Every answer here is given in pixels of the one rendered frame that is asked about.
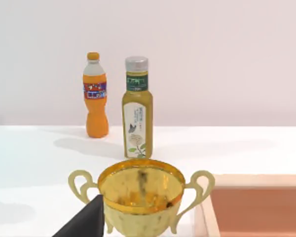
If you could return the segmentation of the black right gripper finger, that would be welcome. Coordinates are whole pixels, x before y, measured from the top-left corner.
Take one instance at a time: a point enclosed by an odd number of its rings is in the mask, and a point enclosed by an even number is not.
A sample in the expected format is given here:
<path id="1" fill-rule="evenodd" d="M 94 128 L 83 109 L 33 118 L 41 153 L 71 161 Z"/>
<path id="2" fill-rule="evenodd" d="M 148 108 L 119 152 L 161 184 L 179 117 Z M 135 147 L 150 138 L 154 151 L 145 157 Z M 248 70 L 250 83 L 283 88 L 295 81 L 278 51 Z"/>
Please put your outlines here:
<path id="1" fill-rule="evenodd" d="M 52 237 L 103 237 L 103 196 L 97 195 Z"/>

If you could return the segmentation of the gold trophy cup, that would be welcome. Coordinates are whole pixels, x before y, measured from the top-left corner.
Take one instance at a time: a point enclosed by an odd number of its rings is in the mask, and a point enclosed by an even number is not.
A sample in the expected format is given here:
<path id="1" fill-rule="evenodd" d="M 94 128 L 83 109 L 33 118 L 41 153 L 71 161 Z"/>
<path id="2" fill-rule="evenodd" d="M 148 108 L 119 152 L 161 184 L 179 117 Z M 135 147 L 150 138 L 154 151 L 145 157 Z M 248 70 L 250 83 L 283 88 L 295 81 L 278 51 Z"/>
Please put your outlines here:
<path id="1" fill-rule="evenodd" d="M 177 233 L 182 216 L 200 205 L 212 192 L 215 178 L 207 170 L 186 182 L 176 167 L 154 159 L 132 158 L 107 167 L 94 181 L 86 170 L 68 177 L 74 195 L 89 204 L 88 190 L 103 197 L 107 233 L 124 237 L 159 237 L 167 229 Z"/>

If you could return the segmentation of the orange soda bottle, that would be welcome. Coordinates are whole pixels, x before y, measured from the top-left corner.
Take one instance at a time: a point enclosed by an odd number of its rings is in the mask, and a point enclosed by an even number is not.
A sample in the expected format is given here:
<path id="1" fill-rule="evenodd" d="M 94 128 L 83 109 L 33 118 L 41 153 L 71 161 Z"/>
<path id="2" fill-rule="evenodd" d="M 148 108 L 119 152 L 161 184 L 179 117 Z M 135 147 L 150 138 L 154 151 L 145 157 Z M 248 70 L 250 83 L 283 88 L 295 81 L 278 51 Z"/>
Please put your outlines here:
<path id="1" fill-rule="evenodd" d="M 87 108 L 86 132 L 91 138 L 103 138 L 109 132 L 105 112 L 107 103 L 107 77 L 97 52 L 87 53 L 83 70 L 83 96 Z"/>

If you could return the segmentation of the green tea bottle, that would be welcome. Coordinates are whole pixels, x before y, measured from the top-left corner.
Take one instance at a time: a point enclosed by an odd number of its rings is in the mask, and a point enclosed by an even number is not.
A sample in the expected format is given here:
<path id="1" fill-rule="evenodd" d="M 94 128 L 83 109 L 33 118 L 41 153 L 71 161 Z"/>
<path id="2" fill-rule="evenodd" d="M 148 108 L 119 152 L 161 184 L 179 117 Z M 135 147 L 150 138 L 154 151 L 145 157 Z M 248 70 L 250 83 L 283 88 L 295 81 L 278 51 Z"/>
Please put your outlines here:
<path id="1" fill-rule="evenodd" d="M 125 59 L 126 92 L 122 98 L 124 156 L 151 158 L 153 148 L 153 96 L 148 89 L 148 59 Z"/>

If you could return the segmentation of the shallow salmon-coloured box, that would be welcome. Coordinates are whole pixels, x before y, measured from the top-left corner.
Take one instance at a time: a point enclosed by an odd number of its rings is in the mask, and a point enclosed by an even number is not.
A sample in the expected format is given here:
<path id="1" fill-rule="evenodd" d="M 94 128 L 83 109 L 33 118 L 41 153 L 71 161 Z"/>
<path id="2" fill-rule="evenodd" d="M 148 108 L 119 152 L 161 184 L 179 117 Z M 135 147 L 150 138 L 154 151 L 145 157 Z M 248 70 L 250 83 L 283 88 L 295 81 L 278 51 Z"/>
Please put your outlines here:
<path id="1" fill-rule="evenodd" d="M 216 174 L 193 237 L 296 237 L 296 174 Z"/>

